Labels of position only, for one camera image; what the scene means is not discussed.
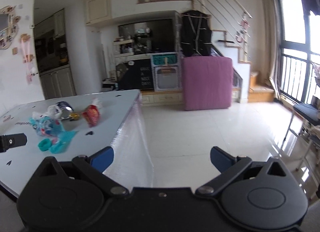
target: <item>wall mirror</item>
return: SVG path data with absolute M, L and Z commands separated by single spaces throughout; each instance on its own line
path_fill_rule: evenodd
M 0 49 L 8 49 L 16 37 L 20 16 L 16 16 L 15 6 L 0 9 Z

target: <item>kitchen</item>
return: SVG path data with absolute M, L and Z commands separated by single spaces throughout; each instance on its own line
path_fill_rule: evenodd
M 37 24 L 34 38 L 45 99 L 75 96 L 66 43 L 64 9 Z

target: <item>white tile floor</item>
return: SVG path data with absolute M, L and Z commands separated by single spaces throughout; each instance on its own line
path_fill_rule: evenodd
M 305 151 L 290 133 L 280 150 L 291 112 L 278 103 L 233 103 L 229 109 L 202 111 L 184 111 L 183 105 L 157 106 L 143 107 L 142 112 L 155 187 L 195 190 L 213 179 L 219 174 L 210 162 L 213 146 L 255 161 L 280 155 L 291 171 Z M 298 132 L 301 124 L 294 117 L 292 128 Z M 304 173 L 295 176 L 300 179 Z

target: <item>pink cushion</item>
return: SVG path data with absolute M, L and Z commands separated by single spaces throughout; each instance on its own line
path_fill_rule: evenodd
M 182 59 L 185 110 L 230 107 L 232 82 L 231 58 L 210 56 Z

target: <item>decorative mirror frame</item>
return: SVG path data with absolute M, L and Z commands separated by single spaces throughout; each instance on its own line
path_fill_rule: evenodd
M 8 15 L 8 27 L 0 30 L 0 49 L 8 49 L 18 34 L 18 22 L 21 17 L 16 16 L 15 8 L 15 6 L 8 5 L 0 9 L 0 14 Z

